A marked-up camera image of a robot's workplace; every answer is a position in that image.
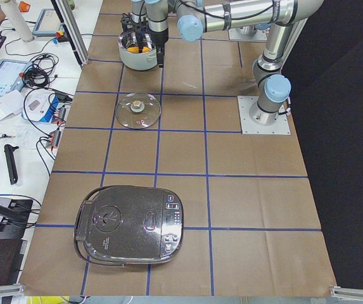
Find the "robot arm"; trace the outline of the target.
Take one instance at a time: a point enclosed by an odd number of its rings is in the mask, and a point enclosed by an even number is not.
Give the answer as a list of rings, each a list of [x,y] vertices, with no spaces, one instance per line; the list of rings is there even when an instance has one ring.
[[[284,59],[295,42],[294,33],[312,16],[322,1],[262,0],[231,1],[204,6],[202,1],[143,1],[133,4],[138,17],[156,46],[157,63],[163,66],[165,43],[169,39],[168,15],[177,17],[182,39],[194,42],[207,32],[225,31],[236,42],[264,42],[262,54],[253,62],[253,75],[260,96],[249,116],[259,125],[272,125],[289,99],[290,81],[281,75]]]
[[[143,0],[131,1],[131,3],[131,29],[136,38],[136,46],[138,48],[137,52],[142,53],[144,48],[144,32],[146,31],[147,10],[145,7],[145,1]]]

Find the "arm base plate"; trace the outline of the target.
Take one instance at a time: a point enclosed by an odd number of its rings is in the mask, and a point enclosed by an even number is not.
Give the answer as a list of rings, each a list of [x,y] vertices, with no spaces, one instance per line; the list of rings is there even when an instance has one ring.
[[[244,135],[290,136],[284,106],[279,111],[266,113],[257,104],[258,96],[238,96],[241,132]]]
[[[264,30],[256,29],[253,25],[241,28],[231,28],[228,31],[230,41],[266,42]]]

